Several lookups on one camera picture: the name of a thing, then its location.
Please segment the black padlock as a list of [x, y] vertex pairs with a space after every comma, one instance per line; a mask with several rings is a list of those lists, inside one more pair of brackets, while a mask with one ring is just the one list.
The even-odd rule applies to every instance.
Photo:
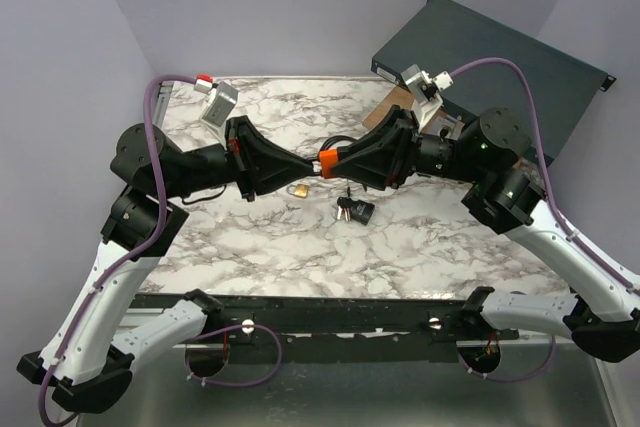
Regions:
[[349, 218], [361, 225], [368, 225], [375, 211], [375, 205], [362, 200], [351, 200], [348, 207]]

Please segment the black padlock key bunch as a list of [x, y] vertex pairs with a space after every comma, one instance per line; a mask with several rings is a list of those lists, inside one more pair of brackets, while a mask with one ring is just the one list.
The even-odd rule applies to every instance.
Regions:
[[336, 200], [337, 205], [337, 220], [345, 220], [347, 222], [351, 219], [351, 199], [348, 197], [338, 197]]

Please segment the orange padlock with keys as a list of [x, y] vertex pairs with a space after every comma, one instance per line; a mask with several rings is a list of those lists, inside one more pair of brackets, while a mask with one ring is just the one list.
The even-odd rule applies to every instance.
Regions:
[[340, 152], [338, 148], [321, 150], [311, 159], [311, 162], [318, 167], [315, 175], [323, 179], [333, 179], [338, 177], [338, 175], [334, 173], [334, 167], [339, 161]]

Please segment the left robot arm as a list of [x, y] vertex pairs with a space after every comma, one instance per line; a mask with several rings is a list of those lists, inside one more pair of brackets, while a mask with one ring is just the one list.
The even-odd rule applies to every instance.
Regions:
[[150, 360], [221, 332], [221, 304], [199, 289], [144, 325], [117, 331], [188, 217], [173, 199], [234, 183], [252, 201], [314, 173], [311, 161], [267, 140], [245, 116], [227, 123], [222, 142], [187, 152], [152, 122], [134, 125], [118, 140], [111, 169], [126, 187], [101, 230], [89, 276], [55, 336], [17, 366], [39, 385], [41, 403], [52, 399], [73, 415], [105, 412]]

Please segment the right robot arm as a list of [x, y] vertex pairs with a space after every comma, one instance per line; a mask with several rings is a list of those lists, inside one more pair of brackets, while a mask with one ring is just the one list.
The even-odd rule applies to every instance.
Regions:
[[412, 174], [468, 182], [462, 203], [482, 225], [534, 254], [571, 288], [532, 296], [479, 287], [466, 300], [460, 326], [480, 339], [521, 329], [572, 340], [589, 355], [620, 362], [639, 349], [639, 278], [581, 240], [553, 212], [550, 192], [517, 168], [530, 137], [506, 109], [491, 109], [456, 139], [422, 134], [415, 115], [397, 106], [355, 142], [320, 154], [325, 178], [383, 190]]

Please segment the brass padlock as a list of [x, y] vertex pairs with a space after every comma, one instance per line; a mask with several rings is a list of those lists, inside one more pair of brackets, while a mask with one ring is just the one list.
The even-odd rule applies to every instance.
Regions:
[[291, 184], [286, 187], [286, 193], [300, 199], [306, 199], [309, 195], [310, 186], [304, 183]]

